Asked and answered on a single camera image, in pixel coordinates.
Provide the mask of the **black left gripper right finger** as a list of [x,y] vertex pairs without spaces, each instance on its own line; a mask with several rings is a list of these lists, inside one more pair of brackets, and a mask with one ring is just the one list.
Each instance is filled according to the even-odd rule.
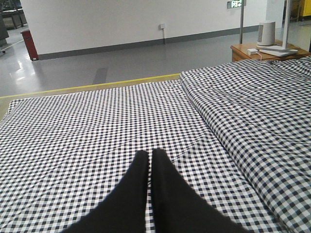
[[185,182],[165,150],[152,154],[151,200],[158,233],[245,233]]

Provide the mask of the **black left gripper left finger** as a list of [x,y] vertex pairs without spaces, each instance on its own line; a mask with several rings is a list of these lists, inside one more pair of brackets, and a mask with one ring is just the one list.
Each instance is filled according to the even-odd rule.
[[65,233],[144,233],[148,153],[139,150],[126,174],[99,205]]

